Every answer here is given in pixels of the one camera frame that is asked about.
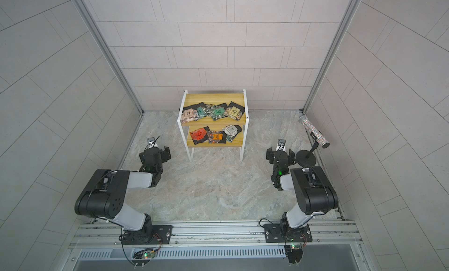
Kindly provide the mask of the pink label tea bag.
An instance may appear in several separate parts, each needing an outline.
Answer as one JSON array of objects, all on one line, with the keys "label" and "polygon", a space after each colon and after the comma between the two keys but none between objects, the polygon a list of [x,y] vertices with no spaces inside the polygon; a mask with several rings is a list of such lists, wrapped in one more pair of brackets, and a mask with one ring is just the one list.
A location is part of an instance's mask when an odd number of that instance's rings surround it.
[{"label": "pink label tea bag", "polygon": [[197,109],[189,108],[189,109],[184,110],[181,114],[180,121],[182,124],[186,124],[186,123],[189,123],[192,121],[197,121],[197,120],[199,120],[199,115],[198,115]]}]

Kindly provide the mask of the teal label tea bag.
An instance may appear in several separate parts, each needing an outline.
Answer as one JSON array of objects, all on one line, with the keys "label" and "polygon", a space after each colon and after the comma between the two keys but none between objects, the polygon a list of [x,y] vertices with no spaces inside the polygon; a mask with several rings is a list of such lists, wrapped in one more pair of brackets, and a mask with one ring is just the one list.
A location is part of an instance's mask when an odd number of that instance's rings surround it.
[{"label": "teal label tea bag", "polygon": [[203,119],[207,116],[207,112],[206,112],[206,104],[204,102],[199,103],[196,105],[196,110],[198,113],[198,119]]}]

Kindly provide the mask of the yellow label tea bag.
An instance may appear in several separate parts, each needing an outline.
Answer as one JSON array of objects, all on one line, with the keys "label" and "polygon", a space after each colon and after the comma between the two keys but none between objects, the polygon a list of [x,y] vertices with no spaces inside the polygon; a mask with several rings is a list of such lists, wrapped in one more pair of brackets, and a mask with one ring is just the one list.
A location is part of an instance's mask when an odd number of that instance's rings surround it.
[{"label": "yellow label tea bag", "polygon": [[243,114],[245,113],[245,110],[245,107],[232,101],[225,110],[224,115],[236,121],[240,121],[240,119],[243,117]]}]

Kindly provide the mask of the green label tea bag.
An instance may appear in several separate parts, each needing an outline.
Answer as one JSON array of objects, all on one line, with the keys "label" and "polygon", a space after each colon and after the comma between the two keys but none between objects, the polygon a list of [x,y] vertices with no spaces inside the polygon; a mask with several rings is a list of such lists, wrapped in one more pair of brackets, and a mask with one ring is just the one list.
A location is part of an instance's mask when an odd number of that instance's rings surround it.
[{"label": "green label tea bag", "polygon": [[218,121],[226,117],[225,111],[227,109],[227,104],[223,103],[221,105],[215,105],[214,114],[211,117],[213,121]]}]

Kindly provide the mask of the floral pattern tea bag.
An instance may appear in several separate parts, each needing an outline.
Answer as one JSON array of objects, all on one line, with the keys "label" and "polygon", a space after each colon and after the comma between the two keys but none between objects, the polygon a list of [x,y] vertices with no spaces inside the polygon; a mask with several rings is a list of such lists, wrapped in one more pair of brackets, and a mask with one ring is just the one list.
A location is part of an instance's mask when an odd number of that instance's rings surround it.
[{"label": "floral pattern tea bag", "polygon": [[212,117],[214,114],[215,105],[206,105],[204,111],[207,117]]}]

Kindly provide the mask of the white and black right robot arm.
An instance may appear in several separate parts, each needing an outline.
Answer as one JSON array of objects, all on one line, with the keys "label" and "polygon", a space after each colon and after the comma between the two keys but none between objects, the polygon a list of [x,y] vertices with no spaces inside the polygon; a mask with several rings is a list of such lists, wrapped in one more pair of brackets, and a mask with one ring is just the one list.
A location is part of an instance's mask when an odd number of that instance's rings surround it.
[{"label": "white and black right robot arm", "polygon": [[339,205],[337,193],[320,166],[289,169],[295,162],[292,151],[267,149],[266,159],[273,165],[272,184],[279,191],[292,190],[297,202],[282,215],[279,223],[264,224],[267,243],[312,242],[308,225]]}]

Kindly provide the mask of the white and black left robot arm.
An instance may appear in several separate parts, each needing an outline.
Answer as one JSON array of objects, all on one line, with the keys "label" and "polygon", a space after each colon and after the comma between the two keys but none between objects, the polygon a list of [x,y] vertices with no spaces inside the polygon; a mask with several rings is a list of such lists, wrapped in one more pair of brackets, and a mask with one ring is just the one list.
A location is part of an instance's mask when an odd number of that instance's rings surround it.
[{"label": "white and black left robot arm", "polygon": [[139,154],[139,171],[98,169],[74,205],[79,216],[109,220],[122,227],[119,240],[124,245],[169,244],[173,227],[152,224],[148,214],[140,213],[125,203],[129,189],[157,186],[163,163],[171,159],[168,147],[149,145]]}]

